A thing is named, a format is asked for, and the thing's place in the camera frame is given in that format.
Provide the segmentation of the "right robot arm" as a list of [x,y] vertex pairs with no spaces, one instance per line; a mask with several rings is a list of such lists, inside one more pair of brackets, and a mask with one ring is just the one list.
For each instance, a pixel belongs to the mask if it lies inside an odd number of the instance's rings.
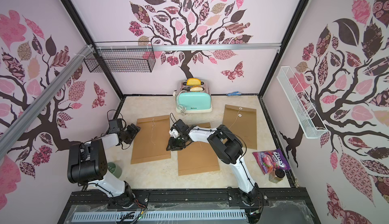
[[254,205],[258,194],[258,184],[251,177],[244,156],[243,140],[233,134],[225,125],[217,128],[188,126],[178,120],[169,130],[167,151],[181,151],[194,142],[208,143],[219,160],[231,166],[241,192],[242,202],[247,206]]

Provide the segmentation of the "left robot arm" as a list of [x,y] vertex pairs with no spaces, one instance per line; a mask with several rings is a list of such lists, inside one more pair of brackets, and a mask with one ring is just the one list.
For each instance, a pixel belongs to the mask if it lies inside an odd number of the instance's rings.
[[79,186],[94,186],[105,193],[115,206],[129,208],[135,196],[130,185],[119,180],[108,170],[105,151],[109,148],[130,145],[141,128],[124,119],[108,120],[108,133],[69,148],[67,179]]

